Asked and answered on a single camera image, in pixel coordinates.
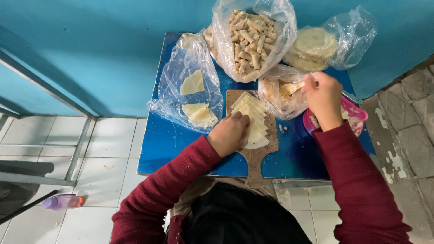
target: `plastic bottle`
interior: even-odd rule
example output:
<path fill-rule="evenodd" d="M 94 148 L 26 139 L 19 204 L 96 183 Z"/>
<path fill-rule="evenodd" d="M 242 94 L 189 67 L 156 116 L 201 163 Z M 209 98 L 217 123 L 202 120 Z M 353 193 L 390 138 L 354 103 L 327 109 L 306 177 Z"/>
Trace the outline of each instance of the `plastic bottle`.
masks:
<path fill-rule="evenodd" d="M 83 206 L 85 198 L 75 194 L 61 194 L 48 199 L 42 203 L 42 207 L 53 210 L 65 210 Z"/>

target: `person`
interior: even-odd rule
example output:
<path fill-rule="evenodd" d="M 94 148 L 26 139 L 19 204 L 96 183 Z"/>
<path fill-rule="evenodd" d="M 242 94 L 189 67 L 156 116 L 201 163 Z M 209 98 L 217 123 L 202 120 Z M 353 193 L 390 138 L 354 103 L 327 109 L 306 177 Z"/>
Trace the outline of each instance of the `person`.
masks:
<path fill-rule="evenodd" d="M 402 222 L 392 192 L 342 119 L 342 85 L 322 72 L 303 80 L 308 106 L 321 126 L 313 137 L 341 208 L 335 238 L 351 244 L 410 243 L 411 227 Z M 140 183 L 112 217 L 111 243 L 311 243 L 276 201 L 271 181 L 253 190 L 244 187 L 244 179 L 199 177 L 241 147 L 249 122 L 240 112 L 227 116 Z"/>

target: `blue metal table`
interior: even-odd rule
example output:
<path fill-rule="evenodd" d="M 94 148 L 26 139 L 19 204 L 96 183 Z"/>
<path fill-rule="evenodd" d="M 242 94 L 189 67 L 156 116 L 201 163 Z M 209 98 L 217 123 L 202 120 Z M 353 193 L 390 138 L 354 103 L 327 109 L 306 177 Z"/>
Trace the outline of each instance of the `blue metal table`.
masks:
<path fill-rule="evenodd" d="M 180 38 L 181 33 L 166 33 L 163 50 L 161 52 L 155 81 L 153 99 L 158 98 L 158 84 L 164 65 L 169 61 L 172 48 Z M 238 83 L 232 80 L 215 62 L 217 74 L 220 79 L 220 90 L 224 98 L 223 107 L 226 108 L 226 91 L 231 89 L 256 90 L 258 82 Z M 337 71 L 329 68 L 325 71 L 336 78 L 344 90 L 354 94 L 352 85 L 346 71 Z M 281 132 L 279 126 L 287 127 Z M 329 180 L 329 175 L 316 149 L 315 142 L 303 126 L 302 114 L 295 119 L 282 121 L 276 119 L 279 150 L 267 155 L 262 163 L 262 175 L 265 178 L 291 178 Z M 152 174 L 161 166 L 177 156 L 185 147 L 200 137 L 200 133 L 191 131 L 181 125 L 172 123 L 149 112 L 148 124 L 143 138 L 141 156 L 138 162 L 138 174 Z M 363 148 L 368 154 L 374 154 L 374 147 L 366 130 L 359 136 Z M 237 152 L 225 157 L 205 175 L 247 177 L 246 160 Z"/>

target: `pink plastic container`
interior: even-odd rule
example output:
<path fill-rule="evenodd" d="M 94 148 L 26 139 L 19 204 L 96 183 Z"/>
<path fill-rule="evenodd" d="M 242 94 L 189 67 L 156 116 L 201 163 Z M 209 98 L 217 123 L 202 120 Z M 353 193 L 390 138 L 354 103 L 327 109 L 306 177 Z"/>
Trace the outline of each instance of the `pink plastic container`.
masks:
<path fill-rule="evenodd" d="M 354 119 L 349 120 L 351 129 L 354 134 L 358 137 L 363 130 L 363 123 L 368 119 L 368 114 L 356 107 L 350 101 L 341 97 L 341 104 L 345 111 L 348 112 L 349 117 L 354 117 Z M 318 126 L 310 118 L 310 110 L 307 109 L 303 115 L 303 124 L 307 132 L 312 135 L 312 131 L 318 129 Z"/>

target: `red sweater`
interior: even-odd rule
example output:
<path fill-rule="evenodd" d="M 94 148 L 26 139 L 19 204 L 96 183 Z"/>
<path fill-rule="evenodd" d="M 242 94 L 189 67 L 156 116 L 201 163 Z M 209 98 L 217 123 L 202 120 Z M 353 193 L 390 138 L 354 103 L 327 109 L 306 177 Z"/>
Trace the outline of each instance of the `red sweater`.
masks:
<path fill-rule="evenodd" d="M 411 227 L 402 222 L 380 171 L 363 150 L 348 122 L 314 137 L 335 190 L 342 224 L 334 234 L 343 243 L 410 243 Z M 168 209 L 199 175 L 221 160 L 204 136 L 140 183 L 113 215 L 111 244 L 163 243 L 162 225 Z M 181 222 L 170 219 L 168 243 L 183 244 Z"/>

